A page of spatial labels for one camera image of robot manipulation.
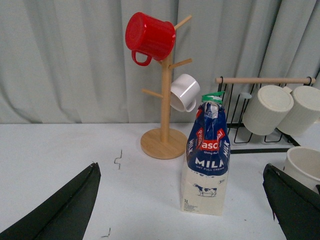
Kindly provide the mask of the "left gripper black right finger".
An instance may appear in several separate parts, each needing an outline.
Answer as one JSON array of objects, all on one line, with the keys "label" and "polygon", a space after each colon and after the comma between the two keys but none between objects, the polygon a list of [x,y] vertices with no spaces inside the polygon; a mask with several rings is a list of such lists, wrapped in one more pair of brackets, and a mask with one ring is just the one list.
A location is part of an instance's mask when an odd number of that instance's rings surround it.
[{"label": "left gripper black right finger", "polygon": [[274,165],[263,170],[263,188],[287,240],[320,238],[320,194]]}]

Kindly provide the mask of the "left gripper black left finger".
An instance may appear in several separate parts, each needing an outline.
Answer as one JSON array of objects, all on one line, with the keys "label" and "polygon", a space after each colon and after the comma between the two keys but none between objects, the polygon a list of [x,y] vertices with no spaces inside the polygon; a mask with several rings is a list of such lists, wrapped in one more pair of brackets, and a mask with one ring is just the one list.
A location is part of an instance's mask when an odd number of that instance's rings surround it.
[{"label": "left gripper black left finger", "polygon": [[0,233],[2,240],[82,240],[98,195],[101,171],[92,163],[33,211]]}]

